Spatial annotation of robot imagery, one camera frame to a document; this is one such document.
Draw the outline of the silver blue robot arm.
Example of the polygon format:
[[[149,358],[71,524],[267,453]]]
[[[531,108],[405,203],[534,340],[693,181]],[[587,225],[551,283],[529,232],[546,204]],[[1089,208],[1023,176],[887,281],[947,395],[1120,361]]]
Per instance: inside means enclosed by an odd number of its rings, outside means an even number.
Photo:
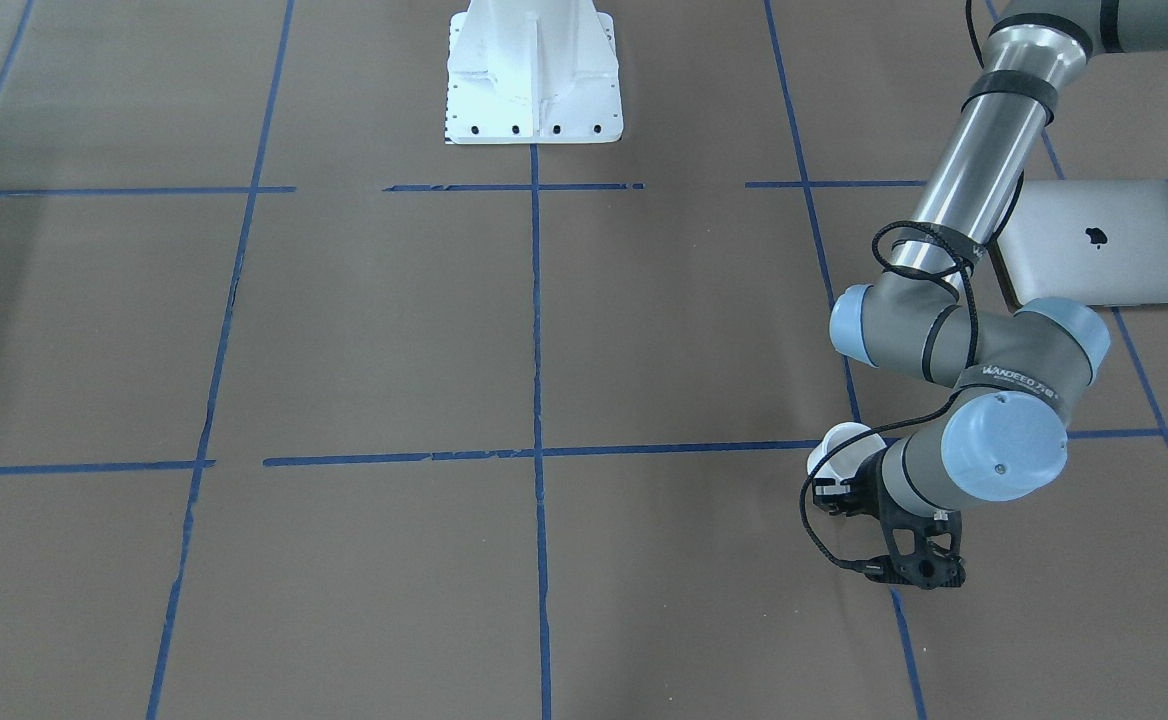
[[[1023,169],[1093,58],[1168,51],[1168,1],[1011,1],[973,42],[980,76],[917,209],[872,240],[881,274],[846,288],[828,334],[843,356],[948,389],[936,414],[827,434],[808,489],[832,515],[887,508],[946,520],[1018,500],[1059,477],[1068,425],[1108,355],[1108,325],[1079,299],[1027,299],[1009,314],[976,304],[978,265],[1044,201]]]

